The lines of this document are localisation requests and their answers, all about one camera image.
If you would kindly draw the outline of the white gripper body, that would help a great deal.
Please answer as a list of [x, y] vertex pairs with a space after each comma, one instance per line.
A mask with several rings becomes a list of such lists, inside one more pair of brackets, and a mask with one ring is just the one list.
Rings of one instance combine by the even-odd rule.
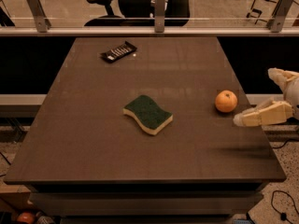
[[291, 104], [293, 116], [299, 119], [299, 78], [288, 83], [284, 91], [284, 100]]

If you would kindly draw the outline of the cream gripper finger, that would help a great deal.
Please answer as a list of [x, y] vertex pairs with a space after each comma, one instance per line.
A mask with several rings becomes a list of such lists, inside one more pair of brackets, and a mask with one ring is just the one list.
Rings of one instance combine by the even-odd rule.
[[256, 107], [244, 110], [234, 116], [233, 122], [239, 127], [256, 127], [280, 124], [291, 118], [293, 108], [286, 101], [270, 98]]
[[282, 91], [285, 91], [289, 83], [299, 78], [299, 73], [278, 68], [269, 68], [268, 76]]

